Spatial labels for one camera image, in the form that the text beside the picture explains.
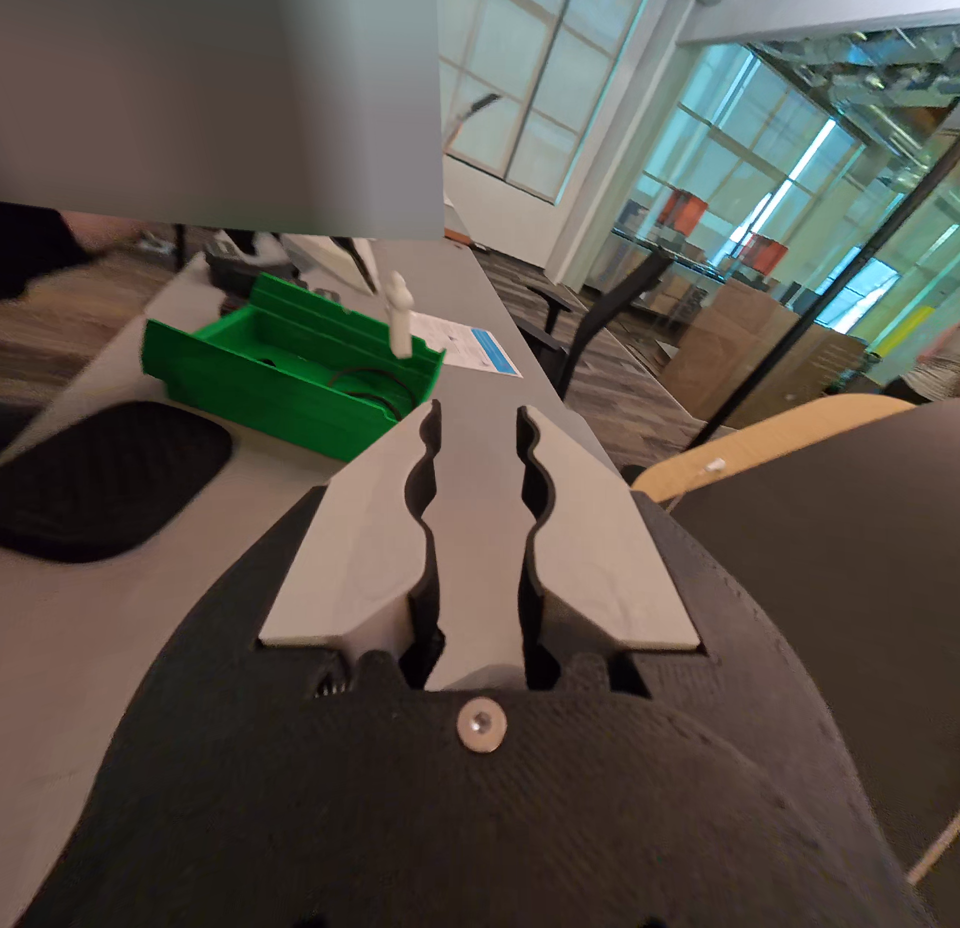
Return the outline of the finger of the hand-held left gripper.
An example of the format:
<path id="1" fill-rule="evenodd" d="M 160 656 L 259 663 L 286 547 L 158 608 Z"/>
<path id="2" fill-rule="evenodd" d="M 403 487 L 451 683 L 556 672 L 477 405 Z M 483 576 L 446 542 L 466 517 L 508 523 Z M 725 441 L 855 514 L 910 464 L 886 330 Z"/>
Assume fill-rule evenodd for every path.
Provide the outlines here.
<path id="1" fill-rule="evenodd" d="M 302 274 L 321 273 L 358 293 L 380 294 L 378 264 L 367 238 L 284 236 L 283 248 Z"/>

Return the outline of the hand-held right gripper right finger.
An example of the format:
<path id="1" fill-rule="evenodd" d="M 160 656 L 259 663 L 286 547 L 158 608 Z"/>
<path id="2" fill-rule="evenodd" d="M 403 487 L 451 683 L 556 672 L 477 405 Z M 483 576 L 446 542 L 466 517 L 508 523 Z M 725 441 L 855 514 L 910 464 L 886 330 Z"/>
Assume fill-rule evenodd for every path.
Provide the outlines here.
<path id="1" fill-rule="evenodd" d="M 627 483 L 534 406 L 515 444 L 534 518 L 518 586 L 524 676 L 555 686 L 580 654 L 639 688 L 634 654 L 694 656 L 702 640 Z"/>

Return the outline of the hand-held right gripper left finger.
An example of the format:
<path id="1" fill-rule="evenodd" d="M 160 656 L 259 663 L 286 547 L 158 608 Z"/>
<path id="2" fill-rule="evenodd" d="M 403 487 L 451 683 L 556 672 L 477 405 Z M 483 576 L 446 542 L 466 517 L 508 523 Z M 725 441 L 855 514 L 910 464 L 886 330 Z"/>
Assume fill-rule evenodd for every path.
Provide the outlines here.
<path id="1" fill-rule="evenodd" d="M 262 645 L 320 647 L 350 664 L 384 652 L 410 687 L 426 687 L 446 646 L 424 520 L 441 444 L 442 407 L 432 399 L 330 478 L 260 629 Z"/>

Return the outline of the small black device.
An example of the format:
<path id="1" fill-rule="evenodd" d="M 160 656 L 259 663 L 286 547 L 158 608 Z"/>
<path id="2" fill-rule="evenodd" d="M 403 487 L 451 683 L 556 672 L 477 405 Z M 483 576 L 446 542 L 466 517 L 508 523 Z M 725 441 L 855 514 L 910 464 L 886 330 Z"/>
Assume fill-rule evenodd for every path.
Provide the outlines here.
<path id="1" fill-rule="evenodd" d="M 219 242 L 210 240 L 202 250 L 207 267 L 207 281 L 225 295 L 249 299 L 262 268 L 244 261 L 238 255 L 225 253 Z"/>

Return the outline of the green plastic bin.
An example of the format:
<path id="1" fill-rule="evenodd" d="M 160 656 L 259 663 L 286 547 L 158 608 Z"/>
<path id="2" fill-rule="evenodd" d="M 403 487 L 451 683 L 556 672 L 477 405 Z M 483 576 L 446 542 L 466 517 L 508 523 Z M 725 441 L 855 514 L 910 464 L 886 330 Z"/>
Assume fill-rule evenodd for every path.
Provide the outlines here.
<path id="1" fill-rule="evenodd" d="M 444 354 L 414 336 L 263 274 L 247 304 L 187 333 L 149 319 L 141 367 L 174 402 L 351 462 L 430 399 Z"/>

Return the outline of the white and blue paper sheet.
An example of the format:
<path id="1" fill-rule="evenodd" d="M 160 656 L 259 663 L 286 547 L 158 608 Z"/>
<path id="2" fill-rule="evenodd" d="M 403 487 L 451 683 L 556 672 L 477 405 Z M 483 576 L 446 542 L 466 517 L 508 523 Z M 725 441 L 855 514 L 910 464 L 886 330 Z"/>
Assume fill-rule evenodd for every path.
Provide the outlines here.
<path id="1" fill-rule="evenodd" d="M 413 312 L 411 331 L 430 349 L 442 353 L 447 366 L 522 378 L 520 370 L 488 330 Z"/>

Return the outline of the black and white book stand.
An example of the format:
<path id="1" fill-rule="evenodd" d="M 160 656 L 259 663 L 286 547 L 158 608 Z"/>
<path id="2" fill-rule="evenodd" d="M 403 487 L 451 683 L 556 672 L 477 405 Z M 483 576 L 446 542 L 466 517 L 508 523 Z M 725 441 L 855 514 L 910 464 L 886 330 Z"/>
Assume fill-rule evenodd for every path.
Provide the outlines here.
<path id="1" fill-rule="evenodd" d="M 958 399 L 734 473 L 719 441 L 626 468 L 767 612 L 820 689 L 906 871 L 958 822 Z"/>

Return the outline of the black textured pad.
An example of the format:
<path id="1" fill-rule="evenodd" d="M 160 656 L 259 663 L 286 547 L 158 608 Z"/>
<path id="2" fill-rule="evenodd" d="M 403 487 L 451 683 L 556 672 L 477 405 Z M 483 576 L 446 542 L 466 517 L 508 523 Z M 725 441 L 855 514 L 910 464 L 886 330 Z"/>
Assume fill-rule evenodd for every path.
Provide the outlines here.
<path id="1" fill-rule="evenodd" d="M 184 409 L 146 401 L 104 408 L 2 464 L 2 549 L 67 564 L 126 554 L 233 454 L 228 430 Z"/>

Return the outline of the cardboard boxes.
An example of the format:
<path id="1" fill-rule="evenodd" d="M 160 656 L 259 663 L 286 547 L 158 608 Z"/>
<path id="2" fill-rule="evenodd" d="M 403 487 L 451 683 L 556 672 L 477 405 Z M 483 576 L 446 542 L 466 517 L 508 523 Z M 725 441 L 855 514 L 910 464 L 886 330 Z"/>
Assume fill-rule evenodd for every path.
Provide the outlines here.
<path id="1" fill-rule="evenodd" d="M 692 418 L 708 421 L 798 320 L 767 292 L 730 278 L 696 313 L 658 381 Z M 819 399 L 865 352 L 861 339 L 811 325 L 724 425 L 746 428 Z"/>

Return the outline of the black floor lamp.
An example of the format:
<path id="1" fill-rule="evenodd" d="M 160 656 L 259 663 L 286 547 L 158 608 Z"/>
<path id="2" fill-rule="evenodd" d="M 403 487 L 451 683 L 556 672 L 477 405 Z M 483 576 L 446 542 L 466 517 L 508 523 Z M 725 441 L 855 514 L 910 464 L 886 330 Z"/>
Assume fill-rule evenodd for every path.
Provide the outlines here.
<path id="1" fill-rule="evenodd" d="M 843 267 L 837 277 L 833 279 L 827 290 L 818 295 L 814 302 L 799 318 L 796 323 L 762 358 L 750 374 L 739 383 L 738 387 L 726 397 L 722 405 L 714 412 L 697 434 L 683 449 L 691 449 L 705 445 L 729 417 L 748 399 L 759 387 L 761 382 L 784 359 L 791 349 L 796 346 L 802 336 L 820 318 L 834 299 L 853 281 L 858 274 L 877 256 L 899 232 L 899 230 L 916 214 L 927 202 L 932 194 L 947 180 L 957 168 L 959 162 L 959 138 L 955 138 L 942 157 L 930 168 L 928 174 L 922 178 L 917 186 L 897 204 L 894 211 L 883 221 L 856 255 Z"/>

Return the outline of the orange box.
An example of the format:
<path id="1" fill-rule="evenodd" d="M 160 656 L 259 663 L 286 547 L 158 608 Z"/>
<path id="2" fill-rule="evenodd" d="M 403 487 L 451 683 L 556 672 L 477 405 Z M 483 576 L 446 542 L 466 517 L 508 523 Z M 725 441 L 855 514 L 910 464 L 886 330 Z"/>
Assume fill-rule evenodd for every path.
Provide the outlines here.
<path id="1" fill-rule="evenodd" d="M 664 230 L 688 239 L 709 209 L 709 202 L 689 190 L 673 187 L 661 209 L 656 224 Z"/>
<path id="2" fill-rule="evenodd" d="M 743 269 L 768 277 L 784 260 L 787 252 L 788 247 L 774 238 L 751 233 L 737 253 L 737 262 Z"/>

